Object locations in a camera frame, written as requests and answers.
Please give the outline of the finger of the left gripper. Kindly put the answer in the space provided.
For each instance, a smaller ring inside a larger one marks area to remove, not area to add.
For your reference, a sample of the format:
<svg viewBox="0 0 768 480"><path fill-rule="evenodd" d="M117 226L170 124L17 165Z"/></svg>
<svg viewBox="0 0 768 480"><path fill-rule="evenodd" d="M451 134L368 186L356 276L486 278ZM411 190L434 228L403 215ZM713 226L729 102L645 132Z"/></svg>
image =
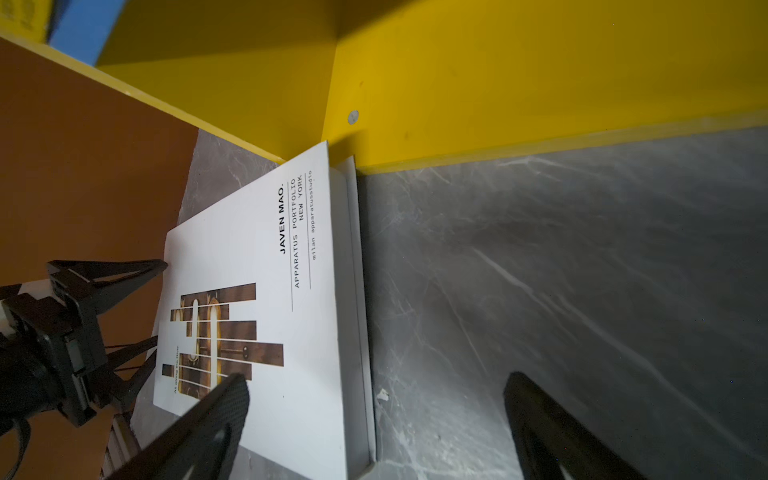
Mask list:
<svg viewBox="0 0 768 480"><path fill-rule="evenodd" d="M161 275L159 259L106 262L54 260L46 265L54 293L80 315L101 315Z"/></svg>
<svg viewBox="0 0 768 480"><path fill-rule="evenodd" d="M154 372L158 337L124 346L107 355L98 369L98 406L129 411L141 389Z"/></svg>

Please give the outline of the white brown patterned booklet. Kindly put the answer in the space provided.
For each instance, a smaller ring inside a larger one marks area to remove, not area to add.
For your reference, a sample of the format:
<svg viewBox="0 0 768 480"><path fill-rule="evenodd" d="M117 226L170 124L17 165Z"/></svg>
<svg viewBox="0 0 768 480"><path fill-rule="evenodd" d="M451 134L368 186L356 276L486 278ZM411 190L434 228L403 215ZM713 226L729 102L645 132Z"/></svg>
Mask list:
<svg viewBox="0 0 768 480"><path fill-rule="evenodd" d="M241 375L242 446L309 479L356 479L376 451L353 173L320 143L165 241L155 406Z"/></svg>

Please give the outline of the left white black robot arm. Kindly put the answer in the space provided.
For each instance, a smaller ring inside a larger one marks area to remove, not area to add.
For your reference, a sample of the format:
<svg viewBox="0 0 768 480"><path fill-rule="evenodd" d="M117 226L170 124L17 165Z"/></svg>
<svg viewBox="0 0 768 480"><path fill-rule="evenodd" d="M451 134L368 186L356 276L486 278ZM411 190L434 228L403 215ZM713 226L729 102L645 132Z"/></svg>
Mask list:
<svg viewBox="0 0 768 480"><path fill-rule="evenodd" d="M15 432L20 457L31 440L30 419L56 410L74 426L108 405L129 410L156 365L150 356L120 376L121 367L152 353L157 337L108 347L99 317L161 275L159 259L99 262L55 260L44 280L1 289L1 432Z"/></svg>

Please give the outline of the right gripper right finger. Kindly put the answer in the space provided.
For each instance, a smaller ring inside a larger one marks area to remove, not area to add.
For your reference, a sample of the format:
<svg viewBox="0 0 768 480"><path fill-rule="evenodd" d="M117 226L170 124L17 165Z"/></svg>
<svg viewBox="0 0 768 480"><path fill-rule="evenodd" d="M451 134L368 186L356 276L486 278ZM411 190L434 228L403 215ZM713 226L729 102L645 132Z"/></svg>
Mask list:
<svg viewBox="0 0 768 480"><path fill-rule="evenodd" d="M525 479L641 479L522 372L509 375L504 406Z"/></svg>

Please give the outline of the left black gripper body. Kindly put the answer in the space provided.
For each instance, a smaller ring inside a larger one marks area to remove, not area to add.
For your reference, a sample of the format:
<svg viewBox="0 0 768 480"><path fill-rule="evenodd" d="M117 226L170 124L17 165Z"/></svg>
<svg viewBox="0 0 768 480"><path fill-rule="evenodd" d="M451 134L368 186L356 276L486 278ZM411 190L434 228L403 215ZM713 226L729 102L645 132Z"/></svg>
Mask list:
<svg viewBox="0 0 768 480"><path fill-rule="evenodd" d="M44 284L1 288L1 426L57 411L74 426L98 406L92 376L107 363L98 315L80 315Z"/></svg>

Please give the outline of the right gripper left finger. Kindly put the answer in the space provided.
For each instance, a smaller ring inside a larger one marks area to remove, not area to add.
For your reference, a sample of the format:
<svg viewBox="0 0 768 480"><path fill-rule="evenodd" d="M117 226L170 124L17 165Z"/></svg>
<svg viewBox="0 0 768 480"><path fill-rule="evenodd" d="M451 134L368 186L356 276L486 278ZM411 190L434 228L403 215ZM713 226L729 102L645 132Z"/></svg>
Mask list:
<svg viewBox="0 0 768 480"><path fill-rule="evenodd" d="M184 416L114 472L113 479L227 479L249 409L241 374L223 380Z"/></svg>

